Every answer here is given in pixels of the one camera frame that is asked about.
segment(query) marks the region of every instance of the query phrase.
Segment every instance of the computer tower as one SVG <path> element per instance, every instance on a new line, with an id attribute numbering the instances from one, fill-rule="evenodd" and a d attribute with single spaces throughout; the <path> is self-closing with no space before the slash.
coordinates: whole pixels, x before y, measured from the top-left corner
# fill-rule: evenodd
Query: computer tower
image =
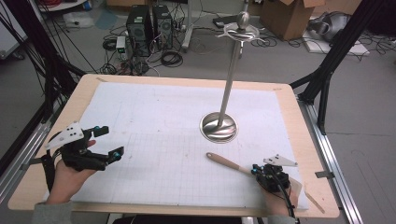
<path id="1" fill-rule="evenodd" d="M 162 5 L 153 6 L 152 18 L 158 49 L 171 49 L 173 47 L 173 26 L 172 16 L 168 7 Z"/>
<path id="2" fill-rule="evenodd" d="M 126 21 L 126 29 L 131 40 L 134 56 L 148 57 L 153 40 L 149 6 L 133 5 Z"/>

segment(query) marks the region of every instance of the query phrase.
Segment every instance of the concrete floor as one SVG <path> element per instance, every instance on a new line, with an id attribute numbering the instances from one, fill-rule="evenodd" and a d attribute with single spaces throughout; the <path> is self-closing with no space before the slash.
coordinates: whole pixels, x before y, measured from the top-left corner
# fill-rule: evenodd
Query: concrete floor
<path id="1" fill-rule="evenodd" d="M 99 7 L 90 14 L 97 20 L 103 12 Z M 211 18 L 204 16 L 197 24 L 215 28 Z M 126 18 L 120 16 L 113 27 L 123 25 L 125 21 Z M 260 26 L 258 18 L 252 18 L 252 24 Z M 102 66 L 105 53 L 102 37 L 108 34 L 108 29 L 93 26 L 68 34 L 93 67 Z M 63 35 L 61 37 L 71 63 L 85 71 L 91 70 L 68 40 Z M 194 31 L 192 37 L 191 49 L 182 54 L 184 63 L 180 67 L 156 67 L 161 77 L 225 79 L 232 53 L 231 41 L 218 39 L 214 33 L 202 30 Z M 205 45 L 204 49 L 197 45 L 198 39 Z M 367 49 L 374 48 L 375 45 L 367 46 Z M 246 44 L 235 79 L 291 83 L 313 72 L 324 57 L 323 54 L 308 53 L 304 45 L 293 48 L 279 40 L 274 48 Z M 394 223 L 396 219 L 394 60 L 396 52 L 392 50 L 385 55 L 372 51 L 361 62 L 356 57 L 347 56 L 335 71 L 330 88 L 326 131 L 364 223 Z M 0 122 L 3 126 L 0 130 L 0 156 L 3 156 L 42 104 L 43 97 L 33 66 L 27 59 L 8 59 L 0 66 Z M 158 74 L 149 70 L 146 76 L 156 77 Z M 28 223 L 31 212 L 8 210 L 8 198 L 0 206 L 0 223 Z M 106 214 L 78 213 L 74 214 L 74 219 L 76 223 L 106 223 Z M 336 219 L 302 218 L 301 221 L 347 223 L 343 215 Z"/>

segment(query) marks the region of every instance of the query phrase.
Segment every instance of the grid paper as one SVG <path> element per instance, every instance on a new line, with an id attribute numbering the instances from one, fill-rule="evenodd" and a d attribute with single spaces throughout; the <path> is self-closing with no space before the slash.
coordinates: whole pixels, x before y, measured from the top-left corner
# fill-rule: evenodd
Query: grid paper
<path id="1" fill-rule="evenodd" d="M 206 140 L 199 122 L 219 111 L 223 89 L 101 83 L 81 118 L 83 129 L 108 126 L 90 147 L 95 153 L 124 146 L 120 161 L 87 180 L 78 202 L 263 208 L 260 186 L 206 157 L 213 152 L 251 169 L 280 154 L 295 161 L 272 91 L 232 90 L 226 113 L 239 127 L 226 144 Z M 301 182 L 298 168 L 284 171 Z M 307 209 L 304 191 L 299 208 Z"/>

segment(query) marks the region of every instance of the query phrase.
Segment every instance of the human hand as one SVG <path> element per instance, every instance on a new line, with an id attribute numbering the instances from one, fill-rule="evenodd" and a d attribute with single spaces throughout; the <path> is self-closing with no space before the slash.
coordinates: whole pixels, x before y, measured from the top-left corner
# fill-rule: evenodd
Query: human hand
<path id="1" fill-rule="evenodd" d="M 95 143 L 95 140 L 89 141 L 88 147 Z M 60 160 L 56 164 L 55 180 L 46 204 L 68 203 L 94 173 L 96 173 L 95 170 L 76 171 L 74 168 L 67 167 L 64 161 Z"/>
<path id="2" fill-rule="evenodd" d="M 298 195 L 293 189 L 293 186 L 290 186 L 290 188 L 286 189 L 286 192 L 289 194 L 291 204 L 297 207 Z M 281 192 L 270 193 L 267 190 L 262 189 L 262 193 L 264 194 L 265 204 L 270 215 L 285 217 L 290 215 L 286 201 L 283 199 L 284 196 Z"/>

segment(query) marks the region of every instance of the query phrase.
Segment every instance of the sleeve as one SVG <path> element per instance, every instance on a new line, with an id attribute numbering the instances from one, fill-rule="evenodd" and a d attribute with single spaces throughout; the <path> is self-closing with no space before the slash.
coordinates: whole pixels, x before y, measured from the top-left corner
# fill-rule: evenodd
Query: sleeve
<path id="1" fill-rule="evenodd" d="M 72 202 L 35 205 L 32 224 L 71 224 Z"/>
<path id="2" fill-rule="evenodd" d="M 295 224 L 296 219 L 284 216 L 269 216 L 268 224 Z"/>

